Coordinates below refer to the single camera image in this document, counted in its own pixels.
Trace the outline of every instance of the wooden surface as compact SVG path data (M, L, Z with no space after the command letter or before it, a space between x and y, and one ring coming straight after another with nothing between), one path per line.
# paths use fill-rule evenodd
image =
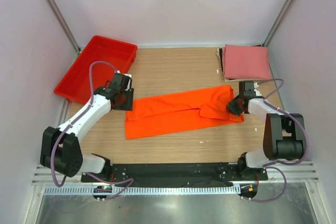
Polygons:
M129 73L135 99L219 85L231 85L237 95L238 82L225 82L217 69L216 48L161 48L139 49ZM269 82L259 90L265 96L274 88ZM280 106L277 94L269 101ZM73 103L70 115L81 107ZM101 118L81 143L82 152L108 157L113 163L236 162L241 153L262 147L264 135L264 124L245 115L243 123L126 140L124 120L124 111Z

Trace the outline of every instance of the white enclosure wall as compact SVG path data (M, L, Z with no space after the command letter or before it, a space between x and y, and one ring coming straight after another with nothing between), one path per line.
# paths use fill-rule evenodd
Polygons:
M336 1L296 0L270 46L285 109L304 116L310 157L336 211Z
M0 0L0 219L22 223L43 130L63 99L53 89L75 51L45 0Z
M285 0L55 0L77 43L94 35L137 44L264 42Z

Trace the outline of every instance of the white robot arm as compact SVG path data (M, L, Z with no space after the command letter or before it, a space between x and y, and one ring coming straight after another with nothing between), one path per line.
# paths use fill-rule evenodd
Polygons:
M105 114L114 110L132 110L133 92L130 74L116 72L108 86L94 91L93 101L88 101L71 119L56 129L48 127L43 133L40 163L50 168L51 151L56 139L65 131L55 153L55 171L68 177L77 173L94 173L102 179L110 175L110 160L99 155L81 153L80 143L87 132Z
M239 95L227 105L232 114L253 114L265 124L263 147L242 154L240 161L245 163L243 166L262 168L278 159L300 159L306 150L305 137L300 127L287 115L290 114L304 126L303 116L288 112L285 115L273 109L264 102L264 97L256 88L253 81L239 82Z

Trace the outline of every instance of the red tray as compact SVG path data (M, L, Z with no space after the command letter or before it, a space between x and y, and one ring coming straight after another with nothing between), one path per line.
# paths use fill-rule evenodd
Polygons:
M135 59L137 46L113 39L94 36L75 63L71 66L54 92L70 101L85 104L90 98L89 67L97 60L114 65L120 72L127 72ZM112 80L114 70L105 64L92 68L93 88Z

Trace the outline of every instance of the folded pink towel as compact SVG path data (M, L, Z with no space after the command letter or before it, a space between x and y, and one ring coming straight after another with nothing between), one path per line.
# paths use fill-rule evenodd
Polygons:
M223 69L225 79L271 79L267 47L226 45Z

